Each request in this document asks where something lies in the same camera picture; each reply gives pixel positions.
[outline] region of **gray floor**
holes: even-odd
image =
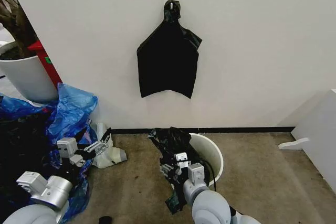
[[[288,133],[205,134],[224,156],[217,191],[240,212],[263,224],[336,223],[336,196],[302,151],[280,151]],[[70,223],[193,223],[191,209],[171,215],[164,201],[172,189],[159,172],[159,151],[146,135],[116,135],[129,160],[92,168],[88,208]]]

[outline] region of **red object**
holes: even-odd
[[[55,85],[55,87],[57,88],[57,83],[61,82],[62,80],[59,77],[56,69],[54,68],[54,65],[51,63],[50,58],[47,55],[47,52],[44,50],[43,45],[41,44],[41,42],[38,40],[35,43],[31,44],[28,49],[30,51],[35,51],[35,53],[37,54],[38,58],[40,59],[43,67],[46,69],[51,81],[53,82],[53,84]]]

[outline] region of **crumpled black plastic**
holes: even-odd
[[[18,119],[0,119],[0,223],[12,212],[26,206],[30,194],[16,180],[25,171],[49,177],[49,142],[45,134],[50,112],[38,112]]]
[[[188,179],[188,168],[182,168],[182,173],[175,176],[175,170],[178,169],[178,164],[174,154],[185,152],[188,160],[192,164],[198,162],[204,166],[204,182],[209,185],[210,172],[207,165],[203,162],[197,151],[191,146],[191,135],[178,128],[170,127],[169,129],[155,128],[148,135],[148,138],[162,153],[160,158],[160,165],[168,164],[173,166],[171,174],[165,177],[169,183],[174,185],[173,195],[168,198],[165,203],[172,214],[182,211],[183,206],[186,205],[186,200],[183,193],[183,184]]]
[[[141,97],[163,90],[192,96],[202,40],[180,25],[180,9],[167,1],[163,21],[137,49]]]

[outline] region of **white wall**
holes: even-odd
[[[163,0],[20,0],[64,82],[114,128],[292,126],[336,86],[334,0],[180,0],[199,35],[193,97],[141,99],[136,49]]]

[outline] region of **white trash can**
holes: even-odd
[[[224,170],[224,160],[221,151],[217,145],[206,136],[196,133],[190,133],[190,135],[190,144],[194,147],[202,159],[207,160],[211,164],[215,173],[215,180],[218,181]],[[214,181],[210,171],[209,186],[213,184]]]

